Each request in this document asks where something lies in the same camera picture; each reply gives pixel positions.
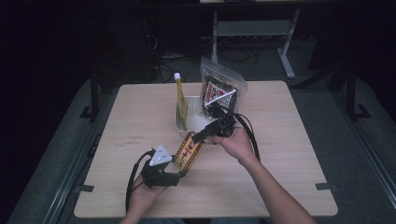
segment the white triangular marker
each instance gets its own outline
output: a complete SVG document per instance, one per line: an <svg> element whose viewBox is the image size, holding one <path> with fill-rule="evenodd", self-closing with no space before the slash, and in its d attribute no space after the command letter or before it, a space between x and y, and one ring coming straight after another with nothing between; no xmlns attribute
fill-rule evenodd
<svg viewBox="0 0 396 224"><path fill-rule="evenodd" d="M154 156L152 156L151 161L149 162L149 165L155 166L155 165L169 162L171 160L172 160L171 155L169 155L169 153L166 151L166 149L163 147L163 145L159 145L157 147L157 150L154 153Z"/></svg>

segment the gray carpet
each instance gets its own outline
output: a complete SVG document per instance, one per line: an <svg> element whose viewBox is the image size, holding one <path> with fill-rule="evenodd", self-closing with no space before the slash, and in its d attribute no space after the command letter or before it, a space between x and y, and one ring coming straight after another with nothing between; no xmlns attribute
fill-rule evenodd
<svg viewBox="0 0 396 224"><path fill-rule="evenodd" d="M293 85L317 72L307 70L314 46L314 41L294 41L290 45L288 55L296 75L294 80L286 78L277 58L276 48L279 47L279 42L271 42L260 51L249 51L251 55L257 55L257 58L252 56L251 61L245 63L233 61L242 58L246 52L224 50L220 54L219 63L242 74L246 80L284 80L289 85ZM200 82L201 75L197 63L199 58L200 56L193 56L163 62L174 71L180 72L185 82ZM170 75L167 68L163 67L163 76ZM396 176L396 125L377 102L368 85L359 79L357 104L365 105L372 117L359 119L357 123L351 124L344 109L339 106L339 99L343 99L345 91L339 94L328 92L325 89L328 79L325 77L305 90L291 90L323 173L328 182L337 189L333 196L339 208L338 214L334 217L317 217L317 221L318 223L396 223L395 208L378 181L352 127L359 125L389 173ZM89 82L81 87L9 223L42 223L57 193L68 197L65 202L59 202L59 212L51 214L53 215L51 223L118 223L120 221L119 219L81 219L73 215L74 205L78 199L78 186L83 182L91 162L91 159L85 155L90 151L94 137L103 130L116 95L117 90L113 94L101 95L101 114L95 122L90 122L79 117L84 106L90 105ZM77 175L65 178L70 171L73 158L78 153L84 156L74 169L79 171L84 168L83 171L80 175L76 172ZM63 181L69 181L73 185L75 179L78 181L74 188L57 191Z"/></svg>

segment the table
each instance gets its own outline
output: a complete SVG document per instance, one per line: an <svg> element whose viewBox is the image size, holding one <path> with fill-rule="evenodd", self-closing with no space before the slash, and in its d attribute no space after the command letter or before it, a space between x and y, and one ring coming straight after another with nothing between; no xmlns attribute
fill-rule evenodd
<svg viewBox="0 0 396 224"><path fill-rule="evenodd" d="M313 216L333 216L337 206L287 85L249 82L242 113L251 121L262 163ZM201 83L184 83L199 95ZM174 154L183 138L175 126L176 84L124 85L108 118L75 208L77 217L123 217L125 190L137 159L163 144ZM268 217L247 171L221 146L207 145L187 176L170 187L145 217Z"/></svg>

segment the wooden table top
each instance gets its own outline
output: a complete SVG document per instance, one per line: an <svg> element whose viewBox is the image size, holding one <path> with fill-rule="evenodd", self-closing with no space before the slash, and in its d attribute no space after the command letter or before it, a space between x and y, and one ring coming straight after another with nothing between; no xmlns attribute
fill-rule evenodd
<svg viewBox="0 0 396 224"><path fill-rule="evenodd" d="M257 81L248 87L242 114L253 125L262 164L312 216L335 215L332 193L316 188L327 181L287 85ZM201 83L183 83L186 96L200 90ZM159 144L175 154L183 141L175 126L176 103L176 84L120 88L84 183L94 188L81 192L77 217L125 215L125 190L137 159ZM221 146L206 145L187 176L161 195L145 217L269 214L248 172Z"/></svg>

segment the dark background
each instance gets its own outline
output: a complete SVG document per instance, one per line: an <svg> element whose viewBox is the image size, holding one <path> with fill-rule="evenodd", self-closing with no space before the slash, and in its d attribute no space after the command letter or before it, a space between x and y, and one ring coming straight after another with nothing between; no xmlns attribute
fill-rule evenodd
<svg viewBox="0 0 396 224"><path fill-rule="evenodd" d="M144 11L120 9L133 3L0 3L0 222L7 221L73 97L92 71L99 74L104 91L123 83L147 83L156 77L153 65L160 55L170 49L200 53L200 36L211 36L209 11L157 11L148 16ZM119 9L97 10L106 8L104 4ZM313 69L325 69L346 56L353 58L357 75L372 86L393 119L395 9L394 3L385 2L303 8L294 35L318 40ZM250 19L254 14L228 14L235 15ZM145 34L161 39L156 52L148 51L152 40Z"/></svg>

